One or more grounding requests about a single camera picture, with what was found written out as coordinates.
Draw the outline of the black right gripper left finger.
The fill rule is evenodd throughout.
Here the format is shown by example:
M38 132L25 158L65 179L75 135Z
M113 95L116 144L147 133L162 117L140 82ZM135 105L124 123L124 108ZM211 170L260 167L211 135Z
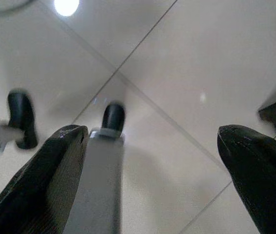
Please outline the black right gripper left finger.
M0 234L61 234L79 185L88 128L54 132L0 193Z

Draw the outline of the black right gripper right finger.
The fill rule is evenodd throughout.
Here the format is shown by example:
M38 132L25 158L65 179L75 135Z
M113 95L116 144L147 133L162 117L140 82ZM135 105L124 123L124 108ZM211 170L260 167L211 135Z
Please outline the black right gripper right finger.
M218 152L261 234L276 234L276 140L242 125L219 127Z

